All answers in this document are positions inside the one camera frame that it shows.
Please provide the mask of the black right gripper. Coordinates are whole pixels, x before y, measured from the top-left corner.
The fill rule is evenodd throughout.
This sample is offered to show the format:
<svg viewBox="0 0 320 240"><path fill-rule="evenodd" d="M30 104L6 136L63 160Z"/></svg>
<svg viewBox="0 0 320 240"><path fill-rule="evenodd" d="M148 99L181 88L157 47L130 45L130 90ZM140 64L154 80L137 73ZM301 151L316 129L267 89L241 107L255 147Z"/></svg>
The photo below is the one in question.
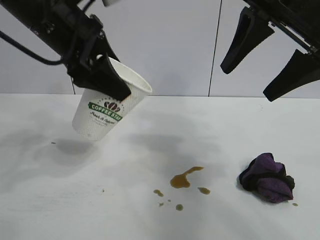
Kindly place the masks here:
<svg viewBox="0 0 320 240"><path fill-rule="evenodd" d="M318 0L247 0L240 13L232 43L220 64L230 74L240 62L275 31L272 24L311 54L320 53L320 2ZM318 81L320 61L298 49L264 96L274 101L285 94Z"/></svg>

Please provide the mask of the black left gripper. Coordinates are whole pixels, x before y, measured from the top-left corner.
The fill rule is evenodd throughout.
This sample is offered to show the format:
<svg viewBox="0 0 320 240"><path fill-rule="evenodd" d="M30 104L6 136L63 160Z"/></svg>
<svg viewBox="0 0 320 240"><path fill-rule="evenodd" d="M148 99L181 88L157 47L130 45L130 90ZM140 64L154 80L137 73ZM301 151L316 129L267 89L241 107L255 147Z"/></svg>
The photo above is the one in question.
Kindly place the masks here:
<svg viewBox="0 0 320 240"><path fill-rule="evenodd" d="M103 24L97 16L86 15L88 8L88 4L82 9L75 4L61 7L61 19L70 33L61 57L63 64L77 87L94 90L122 102L132 92L111 64L110 58L120 60L102 30Z"/></svg>

